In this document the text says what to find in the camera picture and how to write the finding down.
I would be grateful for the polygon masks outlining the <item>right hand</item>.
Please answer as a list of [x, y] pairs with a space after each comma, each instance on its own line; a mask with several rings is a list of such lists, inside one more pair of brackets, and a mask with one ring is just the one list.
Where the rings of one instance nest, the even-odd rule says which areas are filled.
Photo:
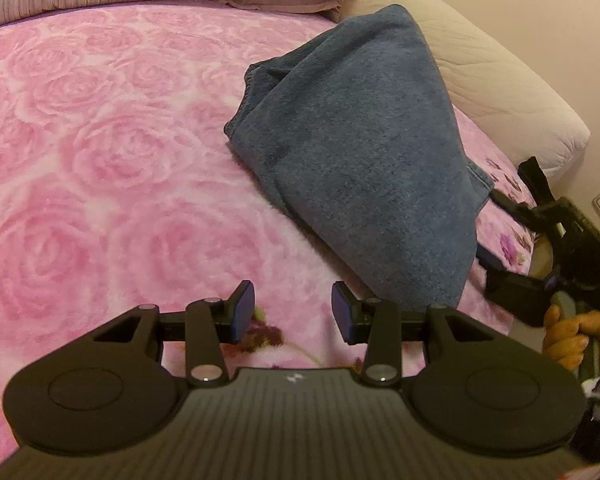
[[544, 330], [542, 355], [567, 370], [582, 364], [584, 352], [593, 342], [598, 343], [600, 359], [600, 311], [564, 318], [557, 306], [551, 306], [544, 316]]

